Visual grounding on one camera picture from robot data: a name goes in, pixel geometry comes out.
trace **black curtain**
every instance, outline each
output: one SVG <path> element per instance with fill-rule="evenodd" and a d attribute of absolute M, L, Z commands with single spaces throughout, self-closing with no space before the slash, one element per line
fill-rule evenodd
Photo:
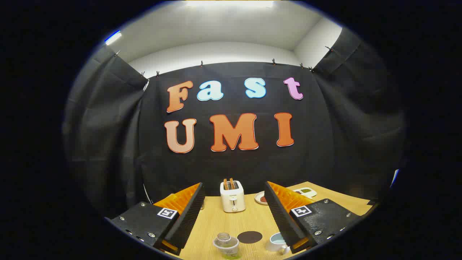
<path fill-rule="evenodd" d="M 106 217 L 145 197 L 135 158 L 139 100 L 146 83 L 104 45 L 82 68 L 67 99 L 62 131 L 69 169 Z"/>
<path fill-rule="evenodd" d="M 245 96 L 249 77 L 266 82 L 261 99 Z M 302 100 L 282 83 L 300 82 Z M 168 114 L 170 86 L 191 80 L 185 107 Z M 198 101 L 199 85 L 222 83 L 225 96 Z M 348 29 L 310 71 L 292 65 L 228 62 L 190 67 L 147 79 L 102 47 L 77 77 L 63 125 L 70 169 L 99 212 L 112 217 L 140 200 L 143 184 L 153 201 L 203 182 L 206 195 L 219 196 L 223 178 L 241 181 L 246 193 L 263 190 L 266 180 L 284 186 L 310 181 L 351 196 L 380 199 L 400 167 L 406 122 L 397 82 L 375 51 Z M 215 153 L 209 118 L 225 114 L 235 125 L 255 113 L 257 150 Z M 277 147 L 274 114 L 289 112 L 295 144 Z M 196 118 L 195 146 L 176 154 L 166 144 L 164 122 Z"/>
<path fill-rule="evenodd" d="M 261 99 L 245 95 L 243 82 L 263 78 Z M 283 80 L 300 82 L 302 100 L 294 100 Z M 192 81 L 184 107 L 167 113 L 167 88 Z M 199 85 L 217 80 L 224 97 L 199 101 Z M 142 99 L 140 161 L 152 200 L 159 200 L 199 181 L 207 196 L 219 196 L 219 183 L 233 177 L 245 193 L 263 190 L 266 180 L 283 186 L 310 181 L 351 196 L 379 199 L 392 182 L 405 147 L 405 118 L 397 83 L 374 50 L 343 29 L 313 71 L 265 62 L 226 62 L 195 66 L 150 78 Z M 289 112 L 294 145 L 278 147 L 274 114 Z M 212 152 L 210 116 L 225 114 L 232 125 L 243 113 L 254 113 L 259 148 Z M 172 152 L 164 123 L 178 121 L 178 143 L 186 141 L 182 121 L 195 118 L 194 148 Z"/>

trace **ceiling light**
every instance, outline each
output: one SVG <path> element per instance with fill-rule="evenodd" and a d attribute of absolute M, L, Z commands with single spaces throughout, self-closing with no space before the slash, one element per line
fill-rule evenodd
<path fill-rule="evenodd" d="M 122 36 L 122 34 L 120 33 L 120 31 L 116 31 L 113 35 L 111 35 L 109 38 L 106 39 L 106 45 L 109 45 L 113 42 L 115 42 L 118 38 L 120 38 L 120 36 Z"/>
<path fill-rule="evenodd" d="M 272 7 L 274 1 L 188 1 L 187 6 Z"/>

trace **white toaster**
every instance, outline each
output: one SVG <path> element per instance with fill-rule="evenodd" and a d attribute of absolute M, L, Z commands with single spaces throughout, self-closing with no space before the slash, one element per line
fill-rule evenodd
<path fill-rule="evenodd" d="M 237 189 L 225 190 L 223 182 L 220 184 L 221 204 L 223 205 L 223 210 L 229 213 L 245 210 L 244 189 L 239 181 L 235 180 L 233 182 Z"/>

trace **wooden table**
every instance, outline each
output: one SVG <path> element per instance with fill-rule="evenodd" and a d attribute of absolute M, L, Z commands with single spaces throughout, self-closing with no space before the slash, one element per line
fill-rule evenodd
<path fill-rule="evenodd" d="M 288 188 L 295 190 L 303 187 L 312 188 L 317 192 L 313 200 L 329 198 L 357 215 L 365 214 L 372 206 L 369 200 L 351 197 L 342 193 L 323 188 L 310 182 L 304 182 Z M 265 249 L 265 243 L 270 236 L 278 233 L 278 227 L 267 205 L 255 201 L 255 194 L 245 194 L 246 209 L 236 213 L 226 213 L 222 209 L 220 197 L 205 197 L 204 209 L 199 212 L 196 223 L 191 231 L 185 248 L 179 258 L 185 260 L 224 260 L 220 251 L 213 246 L 212 240 L 220 232 L 237 237 L 245 231 L 257 231 L 263 238 L 253 244 L 239 244 L 240 260 L 280 260 L 304 252 L 280 255 Z"/>

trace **ceiling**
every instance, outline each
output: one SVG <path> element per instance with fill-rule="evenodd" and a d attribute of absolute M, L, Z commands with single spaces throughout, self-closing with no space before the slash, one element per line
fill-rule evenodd
<path fill-rule="evenodd" d="M 202 6 L 188 6 L 189 2 L 166 1 L 146 12 L 122 26 L 122 37 L 110 47 L 126 62 L 172 47 L 216 41 L 294 50 L 322 18 L 292 1 L 274 1 L 269 8 L 237 1 L 207 1 L 210 4 Z"/>

